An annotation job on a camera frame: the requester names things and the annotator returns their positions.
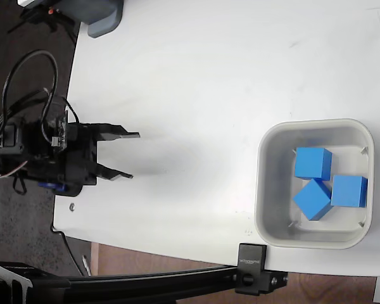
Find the blue cube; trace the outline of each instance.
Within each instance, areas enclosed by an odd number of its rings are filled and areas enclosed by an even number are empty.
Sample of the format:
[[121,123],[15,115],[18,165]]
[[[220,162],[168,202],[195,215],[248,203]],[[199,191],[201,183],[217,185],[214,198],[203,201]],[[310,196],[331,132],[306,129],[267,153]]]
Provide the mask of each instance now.
[[331,208],[331,192],[320,180],[312,179],[294,198],[309,220],[319,220]]
[[367,179],[362,176],[335,175],[332,206],[365,207]]
[[294,175],[301,179],[331,178],[332,153],[324,148],[297,148]]

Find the black clamp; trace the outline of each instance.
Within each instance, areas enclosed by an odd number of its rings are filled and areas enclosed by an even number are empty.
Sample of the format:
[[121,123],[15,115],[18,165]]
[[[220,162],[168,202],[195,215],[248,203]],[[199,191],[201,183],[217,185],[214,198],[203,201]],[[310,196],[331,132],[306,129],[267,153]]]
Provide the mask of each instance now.
[[258,296],[287,285],[287,272],[264,269],[266,249],[265,245],[239,245],[236,293]]

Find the dark floor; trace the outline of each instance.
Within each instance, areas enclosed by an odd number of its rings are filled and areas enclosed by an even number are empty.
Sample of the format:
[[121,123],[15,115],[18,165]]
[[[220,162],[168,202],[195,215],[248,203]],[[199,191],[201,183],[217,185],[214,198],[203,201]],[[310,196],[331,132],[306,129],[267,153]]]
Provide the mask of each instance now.
[[[17,24],[22,8],[16,0],[0,0],[0,111],[1,93],[8,72],[17,59],[35,49],[46,49],[58,62],[57,93],[66,95],[72,66],[74,45],[63,28],[50,33],[45,24],[26,24],[18,31],[7,34]],[[9,105],[23,94],[50,87],[51,69],[44,58],[36,58],[20,70],[9,90]],[[52,112],[63,109],[54,104]],[[27,114],[37,118],[41,109]],[[20,196],[12,189],[12,179],[0,180],[0,260],[25,262],[53,274],[78,275],[59,235],[51,234],[54,196],[47,190],[27,182],[28,193]],[[90,243],[69,239],[74,255],[90,257]]]

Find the metal bracket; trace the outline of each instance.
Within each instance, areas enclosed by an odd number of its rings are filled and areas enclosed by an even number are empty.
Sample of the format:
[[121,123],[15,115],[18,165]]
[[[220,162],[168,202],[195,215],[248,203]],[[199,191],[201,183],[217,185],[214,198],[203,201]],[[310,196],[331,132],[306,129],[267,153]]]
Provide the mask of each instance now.
[[42,299],[48,304],[62,303],[63,292],[70,287],[68,279],[16,262],[0,262],[0,280],[9,286],[12,304],[40,303]]
[[258,296],[287,285],[287,272],[264,270],[266,249],[265,245],[239,245],[236,293]]

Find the blue block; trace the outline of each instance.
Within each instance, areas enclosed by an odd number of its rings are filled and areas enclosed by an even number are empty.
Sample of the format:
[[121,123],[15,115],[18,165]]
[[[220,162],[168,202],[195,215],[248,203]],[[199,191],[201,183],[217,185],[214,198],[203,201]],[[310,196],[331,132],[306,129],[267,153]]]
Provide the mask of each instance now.
[[367,179],[362,176],[335,175],[332,206],[365,207]]
[[320,180],[312,179],[293,198],[309,220],[319,220],[331,208],[331,192]]
[[301,179],[331,178],[332,153],[324,148],[297,148],[294,175]]

